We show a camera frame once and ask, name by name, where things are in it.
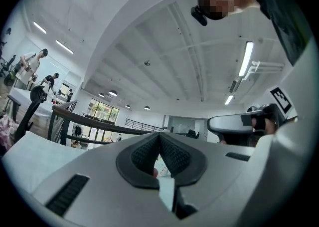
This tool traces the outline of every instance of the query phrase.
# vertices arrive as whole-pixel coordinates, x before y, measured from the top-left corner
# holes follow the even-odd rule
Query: white t-shirt
[[[33,72],[35,73],[37,71],[37,69],[40,66],[40,61],[35,57],[36,53],[35,52],[29,52],[27,54],[23,55],[25,57],[25,60],[27,60],[28,58],[32,57],[29,61],[27,61],[27,63],[29,64],[28,71],[26,71],[23,67],[19,70],[18,74],[16,75],[16,77],[23,82],[24,84],[28,84],[28,81],[30,79],[30,77],[32,76]]]

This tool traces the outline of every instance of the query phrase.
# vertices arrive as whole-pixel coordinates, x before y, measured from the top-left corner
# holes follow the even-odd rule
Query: black shirt
[[[48,75],[45,79],[49,82],[49,84],[51,85],[51,87],[53,87],[53,85],[54,85],[54,79],[53,79],[52,75]]]
[[[272,21],[291,65],[302,54],[312,36],[309,24],[295,0],[256,0],[261,12]]]

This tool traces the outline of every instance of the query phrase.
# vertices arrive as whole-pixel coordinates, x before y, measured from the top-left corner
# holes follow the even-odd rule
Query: black railing
[[[70,121],[84,125],[91,128],[97,128],[100,130],[112,131],[123,134],[142,135],[153,132],[153,130],[137,130],[129,129],[120,126],[115,126],[105,122],[92,120],[90,118],[72,113],[75,107],[76,101],[67,102],[64,104],[54,105],[52,107],[52,116],[49,125],[48,140],[58,143],[60,140],[61,145],[66,145],[66,139],[78,140],[80,142],[92,143],[92,144],[109,144],[110,142],[101,142],[95,140],[89,140],[85,138],[79,138],[68,135],[68,129]]]
[[[141,123],[138,121],[133,121],[130,119],[126,119],[125,125],[132,129],[145,130],[145,131],[151,131],[151,132],[161,132],[163,130],[163,128],[151,126],[151,125]]]

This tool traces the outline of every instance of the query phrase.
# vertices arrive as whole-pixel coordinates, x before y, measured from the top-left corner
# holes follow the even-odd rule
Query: ceiling
[[[84,75],[97,44],[103,44],[101,35],[127,1],[25,0],[24,5],[27,20],[49,31],[48,43],[58,39],[74,51],[67,57]],[[190,14],[196,2],[176,0],[127,28],[116,43],[103,49],[106,54],[84,89],[95,95],[115,89],[119,105],[132,108],[141,102],[176,99],[223,106],[239,73],[246,41],[254,42],[251,60],[286,62],[271,22],[257,8],[209,21],[203,27]],[[245,98],[262,94],[268,87],[258,79],[271,79],[275,84],[279,77],[251,75],[241,83],[231,104],[242,106]]]

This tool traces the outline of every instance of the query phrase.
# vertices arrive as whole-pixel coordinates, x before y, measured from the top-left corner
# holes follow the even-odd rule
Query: pink cloth
[[[18,126],[6,114],[0,119],[0,144],[7,151],[14,145],[14,134]]]

